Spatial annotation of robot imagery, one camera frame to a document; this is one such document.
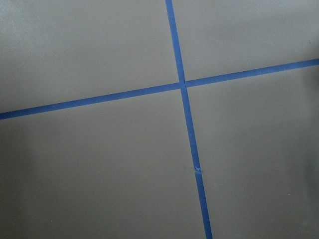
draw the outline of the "blue painter's tape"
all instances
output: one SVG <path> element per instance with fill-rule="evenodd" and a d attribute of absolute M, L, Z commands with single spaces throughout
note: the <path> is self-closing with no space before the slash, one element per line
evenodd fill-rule
<path fill-rule="evenodd" d="M 139 90 L 120 92 L 120 93 L 115 93 L 115 94 L 110 94 L 105 96 L 96 96 L 96 97 L 91 97 L 87 99 L 33 107 L 29 109 L 0 113 L 0 120 L 19 117 L 19 116 L 27 116 L 27 115 L 33 115 L 38 113 L 44 113 L 48 111 L 57 111 L 57 110 L 62 110 L 62 109 L 67 109 L 72 107 L 78 107 L 78 106 L 91 105 L 91 104 L 96 104 L 96 103 L 101 103 L 106 101 L 114 101 L 119 99 L 135 97 L 135 96 L 154 94 L 154 93 L 159 93 L 164 91 L 177 90 L 177 89 L 179 89 L 179 83 L 173 83 L 173 84 L 154 86 L 154 87 L 149 87 L 149 88 L 144 88 Z"/>
<path fill-rule="evenodd" d="M 242 72 L 230 73 L 226 75 L 212 76 L 212 77 L 207 77 L 207 78 L 202 78 L 197 80 L 186 81 L 186 86 L 187 87 L 200 86 L 200 85 L 206 85 L 211 83 L 230 81 L 230 80 L 246 78 L 250 76 L 258 76 L 258 75 L 264 75 L 264 74 L 269 74 L 274 72 L 287 71 L 287 70 L 293 70 L 297 68 L 316 66 L 316 65 L 319 65 L 319 59 L 300 61 L 300 62 L 294 62 L 294 63 L 284 64 L 284 65 L 270 66 L 270 67 L 265 67 L 260 69 L 249 70 L 249 71 L 242 71 Z"/>
<path fill-rule="evenodd" d="M 166 1 L 166 8 L 167 8 L 171 37 L 172 37 L 172 43 L 173 43 L 173 48 L 175 53 L 176 67 L 178 72 L 181 97 L 183 101 L 185 120 L 186 120 L 189 143 L 190 143 L 190 150 L 191 150 L 191 155 L 193 159 L 193 166 L 195 168 L 195 177 L 196 177 L 201 213 L 202 213 L 203 222 L 204 222 L 204 229 L 205 229 L 206 238 L 212 239 L 213 236 L 212 236 L 211 227 L 210 227 L 205 189 L 204 189 L 203 179 L 201 175 L 193 119 L 191 116 L 187 87 L 185 84 L 184 67 L 183 67 L 183 61 L 181 57 L 180 46 L 179 46 L 173 4 L 171 0 L 165 0 L 165 1 Z"/>

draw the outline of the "gray surface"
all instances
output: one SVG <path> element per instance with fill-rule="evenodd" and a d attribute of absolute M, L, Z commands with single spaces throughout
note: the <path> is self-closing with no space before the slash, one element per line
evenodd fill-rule
<path fill-rule="evenodd" d="M 318 58 L 317 0 L 173 0 L 187 80 Z"/>
<path fill-rule="evenodd" d="M 0 1 L 0 112 L 177 82 L 165 1 Z"/>
<path fill-rule="evenodd" d="M 319 238 L 318 76 L 188 89 L 215 239 Z"/>
<path fill-rule="evenodd" d="M 0 238 L 205 238 L 179 91 L 0 121 Z"/>

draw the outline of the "tape strip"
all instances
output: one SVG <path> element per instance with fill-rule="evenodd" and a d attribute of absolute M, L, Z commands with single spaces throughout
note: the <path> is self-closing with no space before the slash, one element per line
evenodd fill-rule
<path fill-rule="evenodd" d="M 57 111 L 57 110 L 62 110 L 62 109 L 67 109 L 72 107 L 78 107 L 78 106 L 91 105 L 91 104 L 96 104 L 96 103 L 101 103 L 106 101 L 114 101 L 119 99 L 135 97 L 135 96 L 154 94 L 154 93 L 159 93 L 164 91 L 177 90 L 177 89 L 179 89 L 179 83 L 173 83 L 173 84 L 167 84 L 162 86 L 155 86 L 155 87 L 149 87 L 144 89 L 120 92 L 120 93 L 115 93 L 115 94 L 110 94 L 105 96 L 96 96 L 96 97 L 91 97 L 91 98 L 86 98 L 81 100 L 33 107 L 29 109 L 0 113 L 0 120 L 19 117 L 19 116 L 27 116 L 27 115 L 33 115 L 38 113 L 44 113 L 48 111 Z"/>
<path fill-rule="evenodd" d="M 183 67 L 183 62 L 182 62 L 182 58 L 181 58 L 181 51 L 180 51 L 180 46 L 179 46 L 173 4 L 172 4 L 171 0 L 165 0 L 165 1 L 166 1 L 166 8 L 167 8 L 171 37 L 172 37 L 172 43 L 173 43 L 173 48 L 174 48 L 174 53 L 175 53 L 177 73 L 178 73 L 178 78 L 179 78 L 179 83 L 180 83 L 180 91 L 181 91 L 181 96 L 182 96 L 182 101 L 183 101 L 186 126 L 187 126 L 188 138 L 189 138 L 189 143 L 190 143 L 190 150 L 191 150 L 191 155 L 192 155 L 192 159 L 193 159 L 193 166 L 195 169 L 195 177 L 196 177 L 201 213 L 202 213 L 203 222 L 204 222 L 204 229 L 205 229 L 206 238 L 212 239 L 213 236 L 212 236 L 211 227 L 210 227 L 210 220 L 209 220 L 209 214 L 208 214 L 208 208 L 207 208 L 207 202 L 206 202 L 205 189 L 204 189 L 204 184 L 203 184 L 203 179 L 202 179 L 202 174 L 201 174 L 201 169 L 200 169 L 200 163 L 199 163 L 199 158 L 198 158 L 198 151 L 197 151 L 197 144 L 196 144 L 196 139 L 195 139 L 193 119 L 191 116 L 187 87 L 185 84 L 184 67 Z"/>
<path fill-rule="evenodd" d="M 258 76 L 258 75 L 270 74 L 274 72 L 287 71 L 287 70 L 293 70 L 297 68 L 316 66 L 316 65 L 319 65 L 319 59 L 300 61 L 300 62 L 294 62 L 294 63 L 284 64 L 284 65 L 270 66 L 270 67 L 265 67 L 260 69 L 249 70 L 249 71 L 241 71 L 241 72 L 230 73 L 226 75 L 212 76 L 212 77 L 207 77 L 207 78 L 202 78 L 197 80 L 186 81 L 186 86 L 187 87 L 200 86 L 200 85 L 206 85 L 211 83 L 230 81 L 230 80 L 246 78 L 250 76 Z"/>

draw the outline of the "blue tape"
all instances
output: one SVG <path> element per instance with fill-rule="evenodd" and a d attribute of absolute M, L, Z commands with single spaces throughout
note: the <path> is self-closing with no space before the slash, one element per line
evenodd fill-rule
<path fill-rule="evenodd" d="M 78 107 L 78 106 L 91 105 L 91 104 L 96 104 L 96 103 L 101 103 L 106 101 L 114 101 L 119 99 L 135 97 L 135 96 L 154 94 L 154 93 L 159 93 L 164 91 L 177 90 L 177 89 L 179 89 L 179 83 L 173 83 L 173 84 L 167 84 L 162 86 L 155 86 L 155 87 L 149 87 L 144 89 L 120 92 L 120 93 L 115 93 L 115 94 L 110 94 L 105 96 L 97 96 L 97 97 L 91 97 L 87 99 L 33 107 L 29 109 L 0 113 L 0 120 L 20 117 L 20 116 L 33 115 L 38 113 L 44 113 L 48 111 L 57 111 L 57 110 L 62 110 L 67 108 Z"/>
<path fill-rule="evenodd" d="M 207 202 L 206 202 L 205 189 L 204 189 L 204 184 L 203 184 L 203 179 L 202 179 L 202 174 L 200 169 L 193 119 L 191 116 L 187 87 L 185 84 L 184 67 L 183 67 L 183 61 L 181 58 L 181 51 L 179 46 L 173 4 L 171 0 L 165 0 L 165 1 L 166 1 L 166 8 L 167 8 L 171 37 L 172 37 L 172 43 L 173 43 L 173 48 L 175 53 L 176 67 L 177 67 L 177 73 L 178 73 L 179 84 L 180 84 L 180 92 L 181 92 L 182 101 L 183 101 L 185 120 L 186 120 L 189 143 L 190 143 L 190 150 L 191 150 L 191 155 L 193 159 L 193 166 L 195 169 L 195 177 L 196 177 L 201 213 L 202 213 L 203 222 L 204 222 L 204 229 L 205 229 L 206 238 L 212 239 L 213 235 L 212 235 L 211 227 L 210 227 L 210 220 L 209 220 L 209 214 L 208 214 L 208 208 L 207 208 Z"/>
<path fill-rule="evenodd" d="M 264 75 L 264 74 L 269 74 L 274 72 L 287 71 L 287 70 L 293 70 L 297 68 L 316 66 L 316 65 L 319 65 L 319 59 L 300 61 L 300 62 L 294 62 L 294 63 L 284 64 L 284 65 L 270 66 L 270 67 L 265 67 L 260 69 L 249 70 L 249 71 L 242 71 L 242 72 L 230 73 L 226 75 L 212 76 L 212 77 L 207 77 L 207 78 L 202 78 L 197 80 L 186 81 L 186 86 L 187 87 L 200 86 L 200 85 L 206 85 L 211 83 L 230 81 L 230 80 L 246 78 L 250 76 L 258 76 L 258 75 Z"/>

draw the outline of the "gray floor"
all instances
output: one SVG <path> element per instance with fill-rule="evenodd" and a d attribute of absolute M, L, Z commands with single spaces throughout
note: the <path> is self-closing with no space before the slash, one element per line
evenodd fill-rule
<path fill-rule="evenodd" d="M 186 80 L 319 58 L 315 0 L 173 0 Z M 0 2 L 0 114 L 178 82 L 164 0 Z M 319 238 L 319 66 L 189 87 L 215 239 Z M 205 231 L 180 90 L 0 120 L 0 238 Z"/>

